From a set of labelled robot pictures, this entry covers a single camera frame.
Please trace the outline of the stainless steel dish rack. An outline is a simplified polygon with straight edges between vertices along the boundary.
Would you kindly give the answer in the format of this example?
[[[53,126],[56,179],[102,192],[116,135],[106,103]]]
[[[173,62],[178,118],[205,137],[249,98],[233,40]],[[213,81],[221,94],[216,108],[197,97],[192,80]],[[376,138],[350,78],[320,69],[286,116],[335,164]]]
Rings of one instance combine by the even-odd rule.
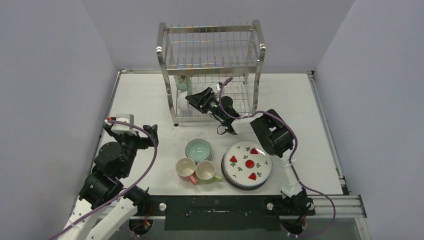
[[[210,117],[195,109],[181,113],[174,76],[189,75],[192,93],[206,88],[215,92],[216,83],[232,81],[223,95],[233,99],[241,115],[257,110],[259,82],[266,55],[266,41],[259,20],[247,23],[177,24],[158,26],[156,56],[165,84],[169,112],[174,126],[208,122]]]

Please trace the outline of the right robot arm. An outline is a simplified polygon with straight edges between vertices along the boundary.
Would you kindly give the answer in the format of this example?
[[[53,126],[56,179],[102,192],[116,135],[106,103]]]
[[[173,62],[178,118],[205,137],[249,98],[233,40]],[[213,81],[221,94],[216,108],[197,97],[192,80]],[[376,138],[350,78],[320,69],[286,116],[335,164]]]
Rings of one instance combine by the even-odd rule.
[[[283,158],[285,152],[290,151],[288,157],[288,180],[281,187],[284,197],[282,207],[290,215],[298,218],[283,222],[283,227],[292,235],[301,234],[306,227],[306,214],[313,209],[313,203],[307,198],[307,187],[293,166],[293,155],[298,147],[298,139],[293,130],[281,119],[274,109],[258,110],[252,114],[240,115],[233,108],[233,99],[215,93],[208,87],[204,91],[185,96],[188,105],[203,114],[209,114],[219,121],[226,132],[237,135],[252,130],[256,135],[261,148],[271,156]]]

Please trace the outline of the celadon bowl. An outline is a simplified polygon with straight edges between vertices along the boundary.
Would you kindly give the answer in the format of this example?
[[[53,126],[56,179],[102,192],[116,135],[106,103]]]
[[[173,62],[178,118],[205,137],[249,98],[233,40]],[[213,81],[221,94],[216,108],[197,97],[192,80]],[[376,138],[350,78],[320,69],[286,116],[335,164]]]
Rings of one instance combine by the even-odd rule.
[[[208,141],[195,138],[186,145],[184,153],[187,158],[192,159],[195,163],[200,163],[210,159],[212,147]]]
[[[192,93],[192,81],[189,75],[176,75],[174,76],[175,85],[181,92]]]

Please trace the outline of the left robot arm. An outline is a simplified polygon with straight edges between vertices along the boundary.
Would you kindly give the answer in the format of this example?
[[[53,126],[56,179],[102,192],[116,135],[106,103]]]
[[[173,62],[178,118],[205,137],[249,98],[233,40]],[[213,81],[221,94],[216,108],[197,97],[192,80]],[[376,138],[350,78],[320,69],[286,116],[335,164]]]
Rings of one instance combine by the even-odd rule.
[[[157,157],[158,126],[138,127],[123,118],[109,117],[103,129],[114,141],[101,146],[68,222],[53,240],[107,240],[130,217],[149,210],[149,194],[137,184],[153,164],[129,187],[121,179],[129,176],[138,150],[153,147],[153,157]]]

